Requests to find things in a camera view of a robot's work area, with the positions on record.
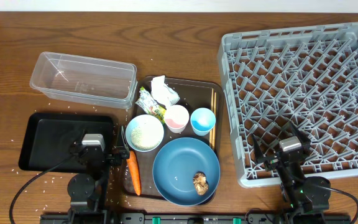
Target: black tray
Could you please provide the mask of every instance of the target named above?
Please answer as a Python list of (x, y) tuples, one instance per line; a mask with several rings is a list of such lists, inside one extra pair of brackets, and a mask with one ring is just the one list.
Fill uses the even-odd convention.
[[(137, 86), (135, 100), (139, 98), (139, 89), (144, 87), (147, 91), (151, 90), (151, 81), (154, 77), (146, 77), (142, 81), (139, 82)], [(220, 138), (221, 138), (221, 126), (222, 126), (222, 115), (223, 115), (223, 92), (219, 85), (215, 83), (209, 82), (199, 82), (193, 80), (182, 80), (176, 78), (165, 78), (165, 83), (173, 88), (180, 96), (180, 101), (177, 103), (178, 105), (184, 106), (189, 114), (198, 108), (211, 108), (211, 95), (212, 90), (216, 93), (216, 132), (215, 132), (215, 153), (217, 154), (220, 147)], [(145, 114), (143, 109), (138, 105), (134, 106), (134, 110), (132, 112), (132, 119), (138, 115)], [(152, 168), (155, 156), (162, 148), (162, 146), (166, 145), (167, 142), (172, 141), (177, 138), (183, 137), (191, 137), (199, 139), (209, 145), (209, 134), (206, 136), (198, 136), (193, 132), (191, 128), (191, 124), (188, 123), (185, 130), (181, 134), (172, 133), (166, 125), (164, 127), (164, 138), (161, 144), (154, 150), (150, 152), (137, 152), (137, 162), (139, 166), (140, 172), (140, 183), (142, 186), (142, 194), (140, 197), (146, 198), (155, 198), (165, 200), (157, 189), (154, 186), (153, 176), (152, 176)], [(128, 195), (136, 195), (135, 190), (132, 185), (132, 179), (130, 173), (127, 171), (127, 168), (122, 171), (123, 176), (123, 187), (125, 192)]]
[[(30, 116), (24, 136), (19, 167), (44, 171), (70, 156), (68, 148), (86, 130), (102, 134), (105, 150), (111, 150), (114, 122), (107, 116), (35, 113)], [(84, 172), (85, 166), (71, 160), (54, 172)]]

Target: gray plastic crate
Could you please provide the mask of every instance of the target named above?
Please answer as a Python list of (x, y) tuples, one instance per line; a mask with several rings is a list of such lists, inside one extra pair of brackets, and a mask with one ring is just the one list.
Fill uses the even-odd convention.
[(289, 121), (311, 139), (306, 176), (358, 176), (358, 23), (226, 34), (218, 64), (242, 187), (280, 183), (250, 133), (269, 154)]

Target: transparent plastic bin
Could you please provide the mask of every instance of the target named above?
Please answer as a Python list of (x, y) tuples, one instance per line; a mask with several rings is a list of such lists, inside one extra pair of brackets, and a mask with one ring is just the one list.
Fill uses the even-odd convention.
[(358, 176), (358, 22), (226, 34), (218, 53), (237, 180), (279, 184), (254, 156), (291, 136), (311, 139), (306, 176)]
[(49, 98), (129, 109), (137, 85), (136, 66), (51, 52), (40, 54), (30, 80)]

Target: bowl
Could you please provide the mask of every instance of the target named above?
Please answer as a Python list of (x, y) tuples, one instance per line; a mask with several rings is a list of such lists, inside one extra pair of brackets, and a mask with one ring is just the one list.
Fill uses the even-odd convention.
[(189, 112), (184, 106), (173, 105), (164, 114), (164, 121), (173, 133), (181, 133), (189, 122)]
[[(153, 148), (150, 149), (142, 149), (139, 148), (137, 146), (135, 146), (135, 144), (132, 142), (131, 139), (131, 134), (132, 131), (139, 126), (146, 126), (148, 127), (145, 133), (142, 133), (144, 135), (145, 141), (149, 141), (150, 138), (155, 138), (156, 141), (158, 142), (157, 145), (155, 145)], [(133, 148), (133, 150), (139, 151), (139, 152), (148, 152), (151, 151), (153, 149), (155, 149), (162, 141), (164, 137), (164, 128), (161, 124), (161, 122), (155, 118), (152, 115), (148, 115), (148, 114), (143, 114), (143, 115), (139, 115), (137, 117), (135, 117), (134, 119), (132, 119), (129, 124), (127, 125), (127, 128), (125, 130), (125, 138), (127, 139), (128, 145)]]
[[(198, 195), (193, 184), (196, 173), (206, 176), (208, 190)], [(179, 138), (158, 152), (153, 164), (156, 189), (168, 201), (182, 206), (198, 205), (211, 198), (218, 187), (221, 168), (215, 152), (203, 141)]]
[(199, 136), (208, 134), (215, 126), (215, 114), (207, 108), (198, 108), (190, 117), (191, 127)]

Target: clear plastic container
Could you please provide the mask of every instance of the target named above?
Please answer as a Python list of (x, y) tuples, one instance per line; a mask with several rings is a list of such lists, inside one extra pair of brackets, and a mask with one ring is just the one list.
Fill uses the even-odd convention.
[(30, 86), (49, 98), (129, 109), (136, 90), (136, 66), (51, 52), (40, 54)]

